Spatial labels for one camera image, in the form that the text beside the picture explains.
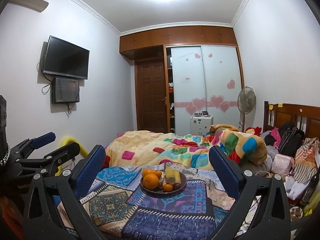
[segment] fruit plate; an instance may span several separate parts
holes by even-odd
[[[172,194],[172,193],[178,192],[179,190],[182,190],[182,189],[186,186],[186,184],[187,184],[187,178],[186,178],[186,176],[185,176],[183,173],[181,173],[181,172],[179,172],[179,173],[180,173],[180,180],[181,180],[181,183],[180,183],[180,184],[181,184],[181,186],[180,186],[180,188],[178,188],[178,189],[176,189],[176,190],[172,190],[172,191],[169,191],[169,192],[165,192],[163,189],[159,189],[158,187],[155,188],[155,189],[153,189],[153,190],[147,189],[147,188],[144,187],[144,185],[143,185],[143,183],[142,183],[143,178],[141,178],[141,181],[140,181],[141,188],[142,188],[143,190],[145,190],[146,192],[149,192],[149,193],[152,193],[152,194],[168,195],[168,194]]]

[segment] television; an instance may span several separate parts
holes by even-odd
[[[89,51],[50,36],[43,73],[76,79],[88,79]]]

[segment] tangerine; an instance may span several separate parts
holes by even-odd
[[[147,174],[142,181],[146,189],[153,190],[159,185],[159,179],[155,174]]]
[[[153,169],[143,169],[142,171],[142,177],[144,178],[148,174],[156,174],[156,171]]]
[[[158,178],[161,178],[161,176],[162,176],[162,171],[156,171],[155,174],[157,175]]]
[[[170,191],[173,190],[173,186],[170,185],[170,184],[168,184],[168,183],[163,184],[163,185],[162,185],[162,188],[163,188],[163,190],[164,190],[165,192],[170,192]]]

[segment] frosted glass door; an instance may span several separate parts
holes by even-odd
[[[241,91],[240,68],[235,47],[201,46],[207,92],[207,107],[214,124],[239,127],[237,107]]]
[[[205,85],[201,47],[171,49],[175,132],[190,133],[190,117],[205,111]]]

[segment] yellow cable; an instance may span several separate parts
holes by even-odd
[[[88,156],[89,152],[73,137],[68,136],[68,137],[64,138],[62,140],[62,142],[61,142],[61,147],[65,146],[65,145],[67,145],[67,144],[69,144],[71,142],[76,142],[76,143],[78,143],[80,145],[80,154],[82,155],[83,158]],[[59,166],[58,167],[58,172],[56,173],[56,176],[59,176],[61,174],[61,172],[62,172],[62,167]]]

